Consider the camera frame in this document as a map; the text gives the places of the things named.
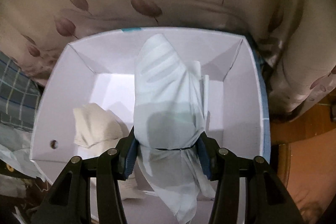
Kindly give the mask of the light blue garment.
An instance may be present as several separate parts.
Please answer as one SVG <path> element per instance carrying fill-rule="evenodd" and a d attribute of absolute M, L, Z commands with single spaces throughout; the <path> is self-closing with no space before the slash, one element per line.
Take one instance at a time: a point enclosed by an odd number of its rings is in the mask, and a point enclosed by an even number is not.
<path fill-rule="evenodd" d="M 138 164 L 179 223 L 189 223 L 197 197 L 215 196 L 195 142 L 205 130 L 201 66 L 184 63 L 161 34 L 149 38 L 135 62 L 134 134 Z"/>

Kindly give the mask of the cream cloth in box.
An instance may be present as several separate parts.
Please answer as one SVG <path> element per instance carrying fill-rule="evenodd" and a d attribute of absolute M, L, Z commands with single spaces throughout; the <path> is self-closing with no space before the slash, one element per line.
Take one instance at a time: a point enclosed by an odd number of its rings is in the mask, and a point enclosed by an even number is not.
<path fill-rule="evenodd" d="M 75 118 L 74 143 L 87 149 L 108 149 L 123 137 L 117 117 L 96 103 L 73 109 Z"/>

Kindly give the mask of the white XINCCI shoe box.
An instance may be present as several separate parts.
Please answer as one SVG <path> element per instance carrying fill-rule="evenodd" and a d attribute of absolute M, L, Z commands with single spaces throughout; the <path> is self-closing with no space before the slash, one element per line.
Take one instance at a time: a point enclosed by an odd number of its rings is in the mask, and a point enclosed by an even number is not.
<path fill-rule="evenodd" d="M 198 61 L 210 78 L 206 132 L 236 155 L 270 157 L 268 104 L 251 40 L 194 28 L 140 28 L 90 36 L 70 43 L 56 64 L 34 125 L 31 159 L 55 181 L 75 153 L 74 108 L 96 103 L 128 132 L 135 120 L 150 124 L 167 100 L 134 105 L 135 60 L 150 38 L 166 39 L 185 62 Z"/>

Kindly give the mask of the blue checked cloth cover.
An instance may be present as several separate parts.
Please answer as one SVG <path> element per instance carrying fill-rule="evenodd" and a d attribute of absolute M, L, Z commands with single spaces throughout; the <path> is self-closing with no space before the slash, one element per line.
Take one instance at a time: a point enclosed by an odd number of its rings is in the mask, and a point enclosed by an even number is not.
<path fill-rule="evenodd" d="M 268 106 L 268 96 L 266 92 L 265 80 L 262 74 L 262 68 L 265 64 L 264 59 L 257 51 L 257 43 L 254 41 L 251 34 L 246 36 L 247 41 L 251 47 L 253 57 L 256 64 L 256 71 L 259 81 L 260 89 L 260 113 L 262 114 L 261 123 L 262 123 L 262 141 L 261 141 L 261 155 L 270 163 L 271 156 L 271 138 L 270 138 L 270 119 L 269 119 L 269 106 Z"/>

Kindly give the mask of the grey plaid fabric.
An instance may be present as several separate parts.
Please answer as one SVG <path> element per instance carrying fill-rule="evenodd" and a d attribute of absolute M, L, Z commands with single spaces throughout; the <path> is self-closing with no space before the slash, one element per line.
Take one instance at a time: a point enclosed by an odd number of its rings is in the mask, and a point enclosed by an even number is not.
<path fill-rule="evenodd" d="M 1 123 L 31 132 L 41 93 L 34 81 L 4 53 L 0 62 Z"/>

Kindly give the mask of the beige leaf pattern curtain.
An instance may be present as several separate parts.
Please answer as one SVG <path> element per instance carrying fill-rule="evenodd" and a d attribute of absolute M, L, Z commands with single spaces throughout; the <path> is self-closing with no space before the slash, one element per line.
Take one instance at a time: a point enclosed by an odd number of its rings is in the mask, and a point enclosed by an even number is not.
<path fill-rule="evenodd" d="M 41 85 L 67 43 L 140 26 L 251 34 L 272 113 L 304 113 L 335 91 L 335 0 L 1 0 L 1 50 Z"/>

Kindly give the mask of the wooden bed frame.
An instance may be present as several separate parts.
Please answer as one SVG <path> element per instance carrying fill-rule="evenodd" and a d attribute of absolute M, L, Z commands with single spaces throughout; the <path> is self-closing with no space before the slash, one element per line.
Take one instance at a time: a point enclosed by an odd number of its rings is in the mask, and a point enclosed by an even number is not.
<path fill-rule="evenodd" d="M 299 118 L 271 124 L 276 169 L 305 223 L 316 223 L 335 196 L 335 122 L 330 94 Z"/>

